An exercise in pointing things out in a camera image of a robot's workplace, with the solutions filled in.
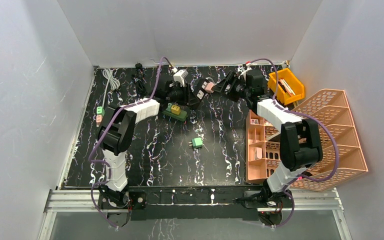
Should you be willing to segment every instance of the perforated basket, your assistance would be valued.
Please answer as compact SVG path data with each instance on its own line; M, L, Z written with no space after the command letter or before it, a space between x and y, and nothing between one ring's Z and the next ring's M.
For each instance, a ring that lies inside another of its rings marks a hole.
M292 187L308 189L314 191L324 191L341 184L351 178L354 178L368 171L366 161L361 150L359 138L357 135L354 120L348 105L347 97L343 90L322 89L299 106L294 111L311 115L321 121L327 129L332 133L338 149L339 149L339 168L335 175L325 182L312 182L307 179L296 181ZM250 112L247 121L247 127L251 124L252 118L259 118L253 112ZM247 160L254 166L258 165L258 175L248 176L247 181L251 183L261 183L268 178L279 165L279 149L278 142L267 141L267 137L277 133L278 131L267 123L265 119L261 119L259 126L252 125L253 132L259 132L258 146L263 149L264 158L255 161L252 154L249 153L247 145ZM326 132L319 128L321 145L323 148L323 159L308 172L313 174L313 178L324 178L329 175L333 169L335 161L335 153Z

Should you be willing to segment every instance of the yellow bin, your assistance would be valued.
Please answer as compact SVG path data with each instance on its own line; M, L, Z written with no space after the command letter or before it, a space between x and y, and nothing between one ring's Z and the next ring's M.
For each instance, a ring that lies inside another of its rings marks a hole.
M289 105L306 97L306 90L304 89L304 85L298 80L298 78L292 73L289 68L277 71L277 75L279 77L279 80L284 79L295 93L295 96L290 96L279 86L277 88L276 98L282 104ZM274 92L276 90L276 73L272 72L268 76L268 88Z

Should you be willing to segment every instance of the wire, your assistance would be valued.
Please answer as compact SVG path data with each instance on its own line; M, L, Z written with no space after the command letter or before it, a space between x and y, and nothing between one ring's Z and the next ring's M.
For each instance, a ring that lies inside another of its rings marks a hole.
M107 95L108 85L111 85L111 91L115 91L120 87L120 81L113 76L114 69L102 69L102 75L107 79L105 91L103 92L102 108L105 105L105 97Z
M295 115L298 115L298 116L302 116L302 117L309 118L309 119L315 121L315 122L316 122L316 123L317 123L317 124L318 124L318 125L325 131L325 132L326 132L327 136L330 138L330 141L332 142L332 145L333 145L333 149L334 149L334 152L335 152L335 164L334 164L334 166L333 166L332 171L330 172L330 174L329 174L328 176L326 176L326 177L324 177L324 178L319 178L319 179L317 179L317 178L313 178L313 177L310 177L310 176L307 176L307 175L304 175L304 174L300 174L300 175L298 175L298 177L303 177L303 178L305 178L305 179L311 180L311 181L316 182L316 183L324 182L324 181L327 181L327 180L331 179L331 178L335 175L335 173L336 173L336 171L337 171L337 169L338 169L338 167L339 167L339 149L338 149L338 145L337 145L337 142L335 141L334 136L331 134L331 132L328 130L328 128L327 128L322 122L320 122L319 120L317 120L316 118L314 118L314 117L312 117L312 116L310 116L310 115L307 115L307 114L305 114L305 113L296 112L296 111L292 111L292 110L286 109L286 108L282 107L280 104L278 104L278 102L276 101L276 95L278 94L278 88L279 88L279 76L278 76L278 70L277 70L275 64L274 64L271 60L269 60L269 59L267 59L267 58L258 58L258 59L252 60L250 63L252 64L252 63L257 62L257 61L260 61L260 60L268 61L268 62L271 64L271 66L274 68L274 72L275 72L275 74L276 74L276 90L274 91L274 95L273 95L273 97L272 97L273 102L274 102L274 105L275 105L278 109L280 109L280 110L282 110L282 111L285 111L285 112L287 112L287 113L295 114ZM292 214L294 213L294 209L295 209L295 201L294 201L294 198L292 197L292 195L289 194L289 193L286 191L286 189L287 189L291 184L293 184L296 180L297 180L296 178L293 179L292 181L290 181L287 185L285 185L285 186L283 187L283 190L282 190L283 193L284 193L286 196L288 196L288 197L290 198L291 202L292 202L292 209L290 210L290 214L289 214L289 216L286 218L286 220L285 220L284 222L280 223L279 225L277 225L277 227L281 227L281 226L285 225L285 224L289 221L289 219L291 219Z
M156 74L156 80L155 80L155 85L154 85L154 88L152 90L152 93L151 93L151 96L145 100L141 100L141 101L136 101L134 103L130 103L128 105L125 105L125 106L122 106L118 109L118 111L114 114L114 116L112 116L111 120L109 121L108 123L108 126L112 126L114 121L116 120L117 116L123 111L123 109L125 108L130 108L132 106L135 106L135 105L139 105L139 104L144 104L146 102L148 102L149 100L151 100L154 95L155 95L155 92L157 90L157 86L158 86L158 81L160 79L160 73L161 73L161 66L163 64L163 60L166 60L168 62L168 64L170 66L173 66L170 61L165 57L161 57L161 59L159 60L159 64L158 64L158 69L157 69L157 74ZM92 149L92 152L90 153L89 157L88 157L88 161L90 163L102 163L104 165L106 165L108 167L108 178L107 179L111 179L111 166L108 162L104 161L104 160L96 160L96 159L92 159L93 156L97 153L97 150L99 148L99 146L101 145L102 141L104 140L105 136L107 135L108 131L110 130L110 127L106 127L105 130L103 131L102 133L102 136L99 138L98 142L95 144L95 146L93 147ZM98 210L99 214L109 223L110 226L112 226L113 228L117 228L119 226L117 226L117 224L115 224L114 222L112 222L111 220L108 219L107 216L105 216L105 214L101 211L101 209L98 207L96 201L95 201L95 198L94 198L94 188L99 186L99 185L105 185L109 182L109 180L106 180L106 181L100 181L100 182L96 182L92 185L92 188L90 189L90 196L92 198L92 202L93 202L93 205L95 206L95 208Z

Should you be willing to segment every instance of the gray floor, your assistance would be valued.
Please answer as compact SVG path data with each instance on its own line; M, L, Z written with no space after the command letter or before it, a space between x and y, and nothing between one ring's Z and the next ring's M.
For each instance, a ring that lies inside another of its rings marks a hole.
M338 240L331 210L296 211L284 227L262 228L241 219L131 221L115 231L96 212L59 212L51 240Z

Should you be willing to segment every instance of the black marble table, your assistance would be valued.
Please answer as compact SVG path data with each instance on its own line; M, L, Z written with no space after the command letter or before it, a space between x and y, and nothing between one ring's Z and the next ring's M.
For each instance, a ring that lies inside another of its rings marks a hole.
M237 66L180 67L186 69L186 80L194 84L198 78L211 77L220 81ZM268 78L273 68L268 65L255 66ZM108 103L125 105L137 99L136 88L131 80L134 68L118 68L116 78L120 88L109 91ZM144 70L145 84L152 89L157 68ZM169 75L164 67L162 75ZM97 69L90 97L85 110L80 133L75 146L68 175L63 189L90 188L98 180L105 179L104 167L91 164L88 156L96 140L96 109L102 105L107 80L102 69ZM199 109L186 107L185 122L163 114L139 122L126 155L126 172L129 186L231 186L245 183L245 121L249 109L245 102L233 102L219 94L210 94ZM203 148L192 149L193 138L203 139ZM103 159L98 150L95 159Z

